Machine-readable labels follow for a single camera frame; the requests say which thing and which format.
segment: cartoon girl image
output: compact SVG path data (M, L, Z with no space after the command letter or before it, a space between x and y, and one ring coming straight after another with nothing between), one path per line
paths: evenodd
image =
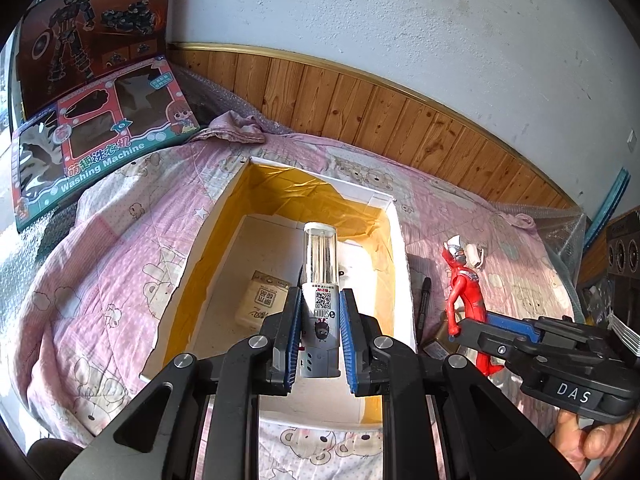
M186 134L196 129L193 112L185 100L170 102L166 108L166 118L174 134Z

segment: white wall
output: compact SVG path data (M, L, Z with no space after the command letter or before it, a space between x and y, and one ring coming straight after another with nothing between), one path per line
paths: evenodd
M174 0L173 41L324 57L475 120L593 215L622 165L640 203L640 50L607 0Z

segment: ultraman figure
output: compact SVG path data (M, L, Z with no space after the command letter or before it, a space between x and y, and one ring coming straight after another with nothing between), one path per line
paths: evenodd
M447 322L449 323L449 335L456 336L460 333L454 306L458 298L462 298L462 303L465 305L465 317L486 323L486 309L478 274L466 266L466 255L460 241L460 235L454 236L444 244L442 257L451 269L450 293L447 298ZM476 368L487 377L499 372L504 367L492 365L489 355L478 352Z

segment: bedsheet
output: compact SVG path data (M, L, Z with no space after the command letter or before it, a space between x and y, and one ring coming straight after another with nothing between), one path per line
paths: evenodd
M39 270L20 308L9 355L12 383L53 435L87 444L144 386L138 375L198 229L249 156L395 197L412 288L419 295L423 277L432 280L424 334L437 328L444 308L448 278L440 251L455 234L486 248L479 275L490 310L514 317L571 314L534 225L447 182L322 137L190 142L139 158L85 191L76 226ZM551 407L524 396L507 370L493 380L550 432ZM260 466L261 477L380 476L380 432L324 433L261 425L260 464L273 464Z

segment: screw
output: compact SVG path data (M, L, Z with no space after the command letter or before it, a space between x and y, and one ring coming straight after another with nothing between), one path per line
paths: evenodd
M193 363L193 356L191 354L180 354L174 358L174 365L177 368L186 368Z
M249 339L249 346L251 348L262 348L266 346L269 340L263 335L254 335L251 339Z
M381 350L389 348L393 343L394 340L386 335L381 335L373 340L373 344L376 348L380 348Z
M466 358L460 354L453 354L449 356L449 365L454 368L464 368L466 366Z

